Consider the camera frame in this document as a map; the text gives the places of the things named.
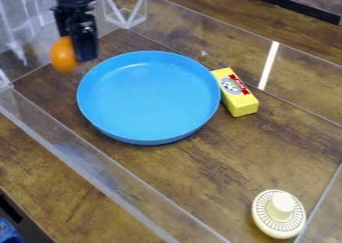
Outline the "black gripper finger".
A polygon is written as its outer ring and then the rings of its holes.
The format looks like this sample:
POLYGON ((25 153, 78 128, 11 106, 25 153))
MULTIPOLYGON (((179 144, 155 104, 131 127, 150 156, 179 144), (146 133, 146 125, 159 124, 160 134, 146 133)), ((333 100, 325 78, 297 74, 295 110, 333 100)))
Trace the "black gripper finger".
POLYGON ((99 56, 99 39, 95 17, 82 18, 71 24, 71 39, 76 60, 88 62, 99 56))
POLYGON ((53 11, 56 26, 61 37, 70 35, 70 19, 72 16, 72 10, 57 9, 53 11))

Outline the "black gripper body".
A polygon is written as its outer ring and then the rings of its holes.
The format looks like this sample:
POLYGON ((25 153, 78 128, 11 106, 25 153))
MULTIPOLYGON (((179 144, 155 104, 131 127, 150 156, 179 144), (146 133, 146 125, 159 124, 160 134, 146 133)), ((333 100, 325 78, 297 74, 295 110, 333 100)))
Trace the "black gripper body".
POLYGON ((59 24, 67 21, 78 21, 87 16, 91 10, 90 4, 98 0, 56 0, 56 6, 52 8, 55 20, 59 24))

